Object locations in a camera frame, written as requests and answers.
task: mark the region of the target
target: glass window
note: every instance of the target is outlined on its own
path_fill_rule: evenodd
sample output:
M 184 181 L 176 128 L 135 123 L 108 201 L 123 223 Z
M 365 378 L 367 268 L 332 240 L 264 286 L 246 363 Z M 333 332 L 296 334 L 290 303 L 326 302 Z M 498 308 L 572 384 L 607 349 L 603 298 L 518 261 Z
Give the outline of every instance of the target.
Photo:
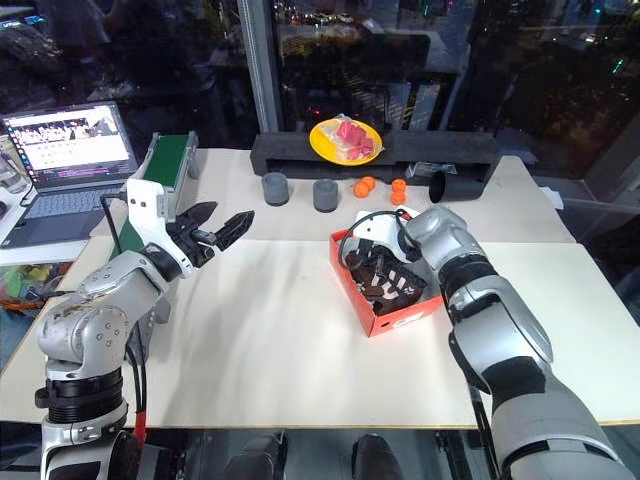
M 250 148 L 258 130 L 233 0 L 35 0 L 0 7 L 0 111 L 115 100 L 138 157 L 196 130 Z
M 273 1 L 286 130 L 491 132 L 581 178 L 640 111 L 637 0 Z

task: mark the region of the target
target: gray cup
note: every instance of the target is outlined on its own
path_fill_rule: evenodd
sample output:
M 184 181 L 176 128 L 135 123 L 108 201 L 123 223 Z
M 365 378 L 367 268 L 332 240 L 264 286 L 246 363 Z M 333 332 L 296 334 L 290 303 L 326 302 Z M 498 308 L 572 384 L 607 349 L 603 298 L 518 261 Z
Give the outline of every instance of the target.
M 333 180 L 316 180 L 313 183 L 313 207 L 322 213 L 333 212 L 338 207 L 338 184 Z
M 280 207 L 289 201 L 289 182 L 279 172 L 267 173 L 262 177 L 264 201 L 273 207 Z

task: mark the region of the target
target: orange ball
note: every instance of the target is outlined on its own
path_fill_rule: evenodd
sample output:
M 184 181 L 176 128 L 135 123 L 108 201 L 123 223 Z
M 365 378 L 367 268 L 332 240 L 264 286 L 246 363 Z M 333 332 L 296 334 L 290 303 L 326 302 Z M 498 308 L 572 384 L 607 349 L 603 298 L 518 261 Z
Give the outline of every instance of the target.
M 391 182 L 391 190 L 394 192 L 404 192 L 407 189 L 407 182 L 402 178 L 396 178 Z
M 353 194 L 358 198 L 364 198 L 369 195 L 369 185 L 360 181 L 353 186 Z
M 369 187 L 369 191 L 376 188 L 376 179 L 373 177 L 362 177 L 360 181 L 367 184 L 367 186 Z
M 404 192 L 393 192 L 391 194 L 391 203 L 394 205 L 402 205 L 407 201 L 407 194 Z

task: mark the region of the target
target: plastic bag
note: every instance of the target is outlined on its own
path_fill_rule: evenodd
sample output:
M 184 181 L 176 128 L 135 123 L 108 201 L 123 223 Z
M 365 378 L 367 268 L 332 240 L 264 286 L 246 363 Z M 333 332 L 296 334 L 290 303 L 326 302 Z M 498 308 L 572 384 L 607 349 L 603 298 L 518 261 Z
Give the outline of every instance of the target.
M 366 130 L 346 115 L 338 115 L 335 122 L 321 127 L 322 133 L 336 147 L 336 160 L 355 162 L 375 156 L 383 150 Z

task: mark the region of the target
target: laptop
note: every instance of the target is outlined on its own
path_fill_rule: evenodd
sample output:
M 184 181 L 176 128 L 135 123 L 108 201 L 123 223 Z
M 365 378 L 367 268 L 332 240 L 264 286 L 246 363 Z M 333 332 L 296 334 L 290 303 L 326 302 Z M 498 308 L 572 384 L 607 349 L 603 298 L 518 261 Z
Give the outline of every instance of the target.
M 115 103 L 3 118 L 36 195 L 0 248 L 89 238 L 104 217 L 100 196 L 138 167 Z

